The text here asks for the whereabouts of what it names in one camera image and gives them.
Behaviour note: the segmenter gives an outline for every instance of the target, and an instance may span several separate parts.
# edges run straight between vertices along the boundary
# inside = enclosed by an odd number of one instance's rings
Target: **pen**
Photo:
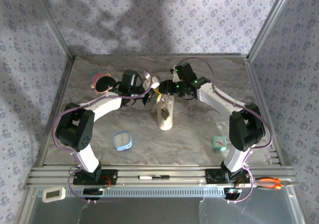
[[[169,175],[149,175],[141,176],[139,175],[140,180],[150,180],[150,179],[169,179]]]

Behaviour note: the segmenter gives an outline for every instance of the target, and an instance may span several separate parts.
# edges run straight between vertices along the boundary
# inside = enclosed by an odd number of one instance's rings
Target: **plush toy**
[[[91,79],[91,88],[95,89],[95,94],[106,93],[116,84],[116,80],[111,77],[111,73],[93,72]]]

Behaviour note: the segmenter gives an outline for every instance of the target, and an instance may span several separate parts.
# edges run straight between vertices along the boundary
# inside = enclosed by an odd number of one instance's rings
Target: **marble surface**
[[[116,57],[94,56],[76,58],[72,68],[62,108],[69,102],[83,103],[98,95],[91,90],[90,75],[93,71],[110,72],[121,79],[125,69],[134,69],[141,75],[149,69],[160,81],[171,79],[169,69],[181,61],[182,56]],[[230,96],[249,103],[254,100],[250,89],[246,68],[242,58],[218,58],[205,56],[213,66],[217,86]],[[198,60],[190,60],[198,77],[212,78],[208,67]],[[153,103],[143,105],[137,101],[132,107],[123,107],[108,113],[94,124],[92,149],[102,164],[198,164],[220,165],[227,156],[229,117],[224,117],[205,103],[197,100],[186,101],[175,98],[173,107],[173,127],[162,131],[157,126],[156,113],[152,113]],[[113,133],[127,129],[131,132],[133,146],[125,151],[117,151],[112,144]],[[214,136],[227,138],[227,150],[214,151]],[[51,140],[45,163],[75,163],[69,153],[58,150]],[[268,165],[270,155],[267,150],[254,152],[248,164]]]

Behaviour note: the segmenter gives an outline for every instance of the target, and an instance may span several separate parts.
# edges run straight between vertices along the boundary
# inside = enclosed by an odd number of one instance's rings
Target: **floral wallpaper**
[[[45,0],[76,56],[242,53],[275,0]]]
[[[66,59],[32,0],[0,0],[0,223],[13,223]]]
[[[253,65],[287,164],[319,223],[319,0],[288,0]]]

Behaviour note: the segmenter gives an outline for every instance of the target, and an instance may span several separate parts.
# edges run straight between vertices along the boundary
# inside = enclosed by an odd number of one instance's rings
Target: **pliers handle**
[[[283,186],[290,186],[294,184],[290,181],[281,181],[279,178],[270,178],[270,177],[262,177],[262,178],[256,178],[256,181],[260,182],[268,182],[268,183],[275,183],[274,185],[268,185],[268,186],[257,186],[257,188],[260,189],[281,189]]]

